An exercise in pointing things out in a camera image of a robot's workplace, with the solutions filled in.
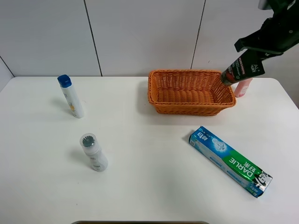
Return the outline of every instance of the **darlie toothpaste box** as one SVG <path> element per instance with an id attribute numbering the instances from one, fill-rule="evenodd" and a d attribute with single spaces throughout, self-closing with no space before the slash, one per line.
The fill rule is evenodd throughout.
<path id="1" fill-rule="evenodd" d="M 203 126 L 190 136 L 189 143 L 254 197 L 262 195 L 272 180 L 256 164 Z"/>

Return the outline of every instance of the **pink bottle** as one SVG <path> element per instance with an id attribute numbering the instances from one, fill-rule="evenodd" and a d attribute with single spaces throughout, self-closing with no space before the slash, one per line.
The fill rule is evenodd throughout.
<path id="1" fill-rule="evenodd" d="M 242 97 L 245 95 L 246 90 L 247 90 L 250 82 L 252 81 L 252 79 L 253 78 L 249 78 L 249 79 L 239 82 L 237 88 L 235 89 L 235 97 Z"/>

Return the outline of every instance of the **wicker basket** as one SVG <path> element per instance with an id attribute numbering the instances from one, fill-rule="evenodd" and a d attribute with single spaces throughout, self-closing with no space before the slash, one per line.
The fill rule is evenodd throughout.
<path id="1" fill-rule="evenodd" d="M 148 100 L 158 113 L 214 116 L 236 104 L 216 70 L 154 70 Z"/>

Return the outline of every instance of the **white wall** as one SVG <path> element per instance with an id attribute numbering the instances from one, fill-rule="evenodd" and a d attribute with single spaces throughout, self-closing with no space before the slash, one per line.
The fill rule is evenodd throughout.
<path id="1" fill-rule="evenodd" d="M 15 76 L 100 76 L 83 0 L 0 0 L 0 53 Z"/>
<path id="2" fill-rule="evenodd" d="M 0 91 L 6 86 L 13 75 L 0 58 Z"/>
<path id="3" fill-rule="evenodd" d="M 225 70 L 243 52 L 234 43 L 257 31 L 272 10 L 259 10 L 258 0 L 207 0 L 201 22 L 193 69 Z M 264 61 L 266 74 L 277 79 L 299 105 L 299 46 L 283 56 Z"/>
<path id="4" fill-rule="evenodd" d="M 204 0 L 87 0 L 103 76 L 189 69 Z"/>

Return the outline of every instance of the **bottle cap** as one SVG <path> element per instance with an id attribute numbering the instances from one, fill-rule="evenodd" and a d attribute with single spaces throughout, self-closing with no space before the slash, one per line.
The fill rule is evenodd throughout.
<path id="1" fill-rule="evenodd" d="M 82 146 L 86 154 L 94 154 L 98 150 L 101 151 L 101 147 L 97 141 L 97 138 L 92 133 L 84 134 L 80 138 L 80 145 Z"/>
<path id="2" fill-rule="evenodd" d="M 71 86 L 71 79 L 67 75 L 61 75 L 57 78 L 57 80 L 62 88 Z"/>

